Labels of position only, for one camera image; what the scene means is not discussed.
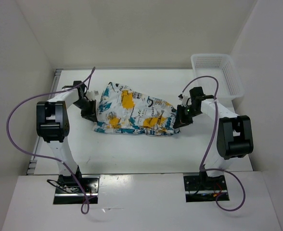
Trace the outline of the colourful printed shorts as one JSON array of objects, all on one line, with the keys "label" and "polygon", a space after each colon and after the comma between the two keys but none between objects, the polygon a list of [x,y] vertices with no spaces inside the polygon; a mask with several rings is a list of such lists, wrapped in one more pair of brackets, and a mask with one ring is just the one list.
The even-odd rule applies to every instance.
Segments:
[{"label": "colourful printed shorts", "polygon": [[177,109],[165,100],[133,91],[129,86],[110,82],[101,95],[97,122],[98,133],[171,136]]}]

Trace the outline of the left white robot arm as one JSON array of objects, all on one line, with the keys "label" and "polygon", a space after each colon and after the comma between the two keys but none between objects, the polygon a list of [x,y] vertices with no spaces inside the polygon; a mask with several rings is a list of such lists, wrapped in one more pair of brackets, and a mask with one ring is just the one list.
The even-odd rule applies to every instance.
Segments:
[{"label": "left white robot arm", "polygon": [[58,183],[76,193],[82,190],[84,181],[68,143],[70,124],[67,109],[73,105],[80,109],[83,119],[97,122],[96,93],[92,91],[88,96],[88,88],[81,81],[74,81],[73,85],[64,86],[62,90],[62,93],[56,94],[48,101],[37,103],[36,130],[57,159]]}]

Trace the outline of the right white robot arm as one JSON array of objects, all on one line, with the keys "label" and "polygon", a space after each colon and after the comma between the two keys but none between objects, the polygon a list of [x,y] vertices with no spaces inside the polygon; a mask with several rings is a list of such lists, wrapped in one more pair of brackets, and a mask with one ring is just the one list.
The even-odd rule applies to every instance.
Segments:
[{"label": "right white robot arm", "polygon": [[173,128],[178,129],[193,123],[193,118],[201,114],[214,121],[214,134],[210,145],[216,142],[216,152],[208,162],[204,157],[199,171],[199,185],[203,189],[216,186],[223,172],[229,168],[234,158],[243,158],[252,153],[253,136],[251,120],[246,115],[238,115],[223,106],[214,95],[205,95],[202,87],[190,90],[190,96],[179,95],[181,104],[177,105],[176,121]]}]

